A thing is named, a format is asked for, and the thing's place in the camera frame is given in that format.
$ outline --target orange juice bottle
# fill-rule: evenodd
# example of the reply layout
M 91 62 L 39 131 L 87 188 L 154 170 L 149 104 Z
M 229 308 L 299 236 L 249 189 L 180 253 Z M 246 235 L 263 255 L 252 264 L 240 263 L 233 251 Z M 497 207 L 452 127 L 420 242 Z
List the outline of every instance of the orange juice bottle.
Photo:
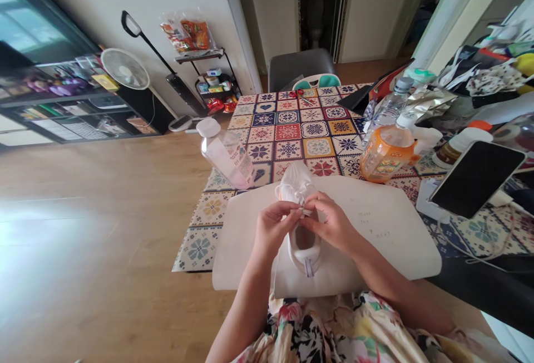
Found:
M 360 159 L 360 168 L 366 180 L 387 182 L 410 161 L 414 140 L 409 128 L 416 121 L 417 115 L 404 112 L 395 125 L 382 126 L 373 133 Z

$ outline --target hand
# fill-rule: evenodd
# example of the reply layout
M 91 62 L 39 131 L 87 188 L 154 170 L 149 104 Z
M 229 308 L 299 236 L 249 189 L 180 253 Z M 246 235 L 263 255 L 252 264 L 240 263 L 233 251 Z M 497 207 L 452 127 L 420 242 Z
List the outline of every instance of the hand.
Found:
M 348 256 L 353 256 L 360 246 L 367 241 L 354 229 L 340 206 L 323 192 L 315 192 L 308 196 L 304 203 L 306 210 L 315 210 L 326 214 L 324 224 L 310 217 L 300 220 L 301 224 L 316 233 L 336 249 Z
M 272 264 L 285 235 L 298 224 L 302 211 L 293 202 L 276 202 L 261 211 L 250 259 Z

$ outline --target teal cushion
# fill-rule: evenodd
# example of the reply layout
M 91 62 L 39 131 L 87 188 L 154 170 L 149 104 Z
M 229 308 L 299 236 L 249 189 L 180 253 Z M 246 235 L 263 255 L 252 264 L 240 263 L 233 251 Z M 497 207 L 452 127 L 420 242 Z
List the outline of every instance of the teal cushion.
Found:
M 319 87 L 332 87 L 332 86 L 341 86 L 339 80 L 332 75 L 323 75 L 319 79 Z
M 295 90 L 299 89 L 311 89 L 310 83 L 308 81 L 302 81 L 301 83 L 295 86 Z

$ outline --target storage box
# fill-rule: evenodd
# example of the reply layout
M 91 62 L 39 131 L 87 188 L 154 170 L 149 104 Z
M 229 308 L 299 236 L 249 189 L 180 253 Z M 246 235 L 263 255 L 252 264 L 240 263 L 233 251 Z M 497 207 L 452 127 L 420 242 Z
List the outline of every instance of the storage box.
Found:
M 219 86 L 210 86 L 210 88 L 209 88 L 208 90 L 210 91 L 210 93 L 219 93 L 219 92 L 224 91 L 222 85 L 219 85 Z
M 208 76 L 219 76 L 222 71 L 221 68 L 212 68 L 206 72 Z

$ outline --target charging cable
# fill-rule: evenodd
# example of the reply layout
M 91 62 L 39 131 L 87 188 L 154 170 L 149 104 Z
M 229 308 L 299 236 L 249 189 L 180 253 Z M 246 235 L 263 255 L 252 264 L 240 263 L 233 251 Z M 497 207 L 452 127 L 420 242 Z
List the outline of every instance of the charging cable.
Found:
M 534 218 L 534 216 L 531 213 L 529 213 L 528 211 L 526 211 L 522 206 L 520 206 L 519 204 L 515 203 L 513 201 L 513 198 L 511 196 L 507 195 L 502 190 L 499 190 L 490 199 L 489 203 L 492 204 L 494 207 L 497 207 L 497 208 L 498 207 L 502 207 L 502 208 L 509 207 L 510 208 L 512 227 L 510 228 L 510 231 L 508 232 L 508 235 L 506 236 L 506 239 L 505 239 L 502 247 L 497 252 L 494 251 L 495 250 L 495 244 L 493 242 L 492 237 L 488 233 L 487 218 L 484 220 L 484 231 L 486 232 L 486 235 L 488 236 L 488 238 L 489 238 L 489 240 L 491 242 L 491 246 L 492 246 L 492 254 L 490 254 L 487 257 L 477 257 L 474 254 L 472 254 L 470 252 L 467 252 L 467 251 L 463 250 L 462 248 L 456 246 L 454 243 L 452 243 L 445 236 L 445 234 L 443 233 L 443 229 L 441 228 L 441 221 L 438 221 L 438 223 L 437 223 L 438 231 L 439 231 L 441 236 L 445 239 L 445 241 L 449 245 L 451 245 L 454 249 L 456 249 L 457 251 L 461 252 L 462 254 L 465 254 L 466 256 L 470 257 L 470 259 L 466 260 L 467 264 L 484 263 L 484 264 L 486 264 L 488 266 L 491 266 L 493 268 L 496 268 L 496 269 L 498 269 L 500 271 L 503 271 L 503 272 L 506 272 L 506 273 L 513 273 L 512 271 L 508 271 L 508 270 L 506 270 L 506 269 L 504 269 L 502 267 L 496 266 L 495 264 L 489 263 L 488 261 L 492 260 L 492 259 L 495 259 L 495 258 L 497 258 L 497 257 L 499 257 L 499 256 L 504 254 L 504 252 L 506 250 L 506 247 L 508 246 L 508 243 L 509 243 L 510 239 L 512 238 L 512 234 L 513 234 L 514 230 L 516 229 L 516 217 L 515 217 L 515 212 L 516 211 L 518 211 L 520 213 L 524 213 L 524 214 L 530 216 L 531 218 Z

